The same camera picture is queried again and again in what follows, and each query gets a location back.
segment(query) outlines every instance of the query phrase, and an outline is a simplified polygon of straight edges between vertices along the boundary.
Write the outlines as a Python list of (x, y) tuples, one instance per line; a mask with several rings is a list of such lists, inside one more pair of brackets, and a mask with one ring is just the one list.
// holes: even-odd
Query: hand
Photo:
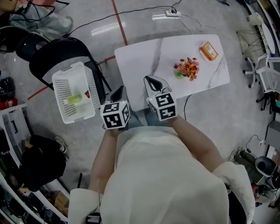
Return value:
[(27, 187), (20, 187), (18, 190), (19, 190), (21, 193), (31, 192)]
[(28, 140), (24, 140), (24, 145), (26, 148), (30, 149), (33, 145), (30, 144)]

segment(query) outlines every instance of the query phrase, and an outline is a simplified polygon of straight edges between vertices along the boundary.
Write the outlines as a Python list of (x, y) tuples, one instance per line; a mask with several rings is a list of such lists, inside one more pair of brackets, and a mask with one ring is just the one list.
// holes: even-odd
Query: cardboard box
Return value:
[(61, 191), (54, 192), (52, 201), (54, 207), (56, 207), (58, 211), (68, 216), (69, 199)]
[(259, 1), (265, 9), (271, 8), (271, 4), (267, 0), (259, 0)]

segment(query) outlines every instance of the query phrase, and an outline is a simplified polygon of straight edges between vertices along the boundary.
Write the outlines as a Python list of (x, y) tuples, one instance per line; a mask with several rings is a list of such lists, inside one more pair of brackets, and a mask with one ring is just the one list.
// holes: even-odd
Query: power strip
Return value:
[(174, 12), (173, 9), (169, 9), (166, 11), (165, 13), (166, 17), (174, 17), (174, 18), (179, 18), (179, 16), (181, 16), (181, 13), (179, 11)]

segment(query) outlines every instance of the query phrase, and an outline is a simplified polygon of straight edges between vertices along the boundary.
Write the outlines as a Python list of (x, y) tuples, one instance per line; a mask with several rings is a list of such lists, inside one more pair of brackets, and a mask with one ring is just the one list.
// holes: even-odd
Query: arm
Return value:
[(20, 187), (18, 189), (21, 193), (29, 193), (32, 192), (31, 190), (29, 190), (27, 187)]
[(104, 194), (106, 184), (115, 170), (118, 130), (106, 130), (91, 169), (89, 190)]
[(213, 172), (224, 162), (214, 143), (182, 117), (169, 119), (168, 122), (189, 151), (207, 170)]

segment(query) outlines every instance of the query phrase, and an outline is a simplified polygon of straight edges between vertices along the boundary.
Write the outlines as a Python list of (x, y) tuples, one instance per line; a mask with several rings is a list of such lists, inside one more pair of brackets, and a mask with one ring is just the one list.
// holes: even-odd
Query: white table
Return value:
[[(206, 60), (200, 53), (200, 47), (207, 41), (219, 54), (214, 61)], [(155, 65), (154, 75), (168, 82), (176, 98), (230, 81), (227, 62), (217, 35), (184, 35), (140, 42), (115, 50), (115, 56), (133, 111), (147, 108), (143, 78), (152, 75), (152, 67)], [(194, 81), (187, 77), (178, 79), (174, 75), (174, 64), (187, 57), (195, 57), (199, 62), (200, 71)]]
[(272, 54), (275, 54), (275, 44), (274, 44), (274, 41), (273, 41), (273, 37), (270, 33), (270, 30), (268, 29), (268, 27), (264, 23), (262, 23), (262, 31), (263, 31), (263, 34), (266, 38), (268, 48), (270, 49)]

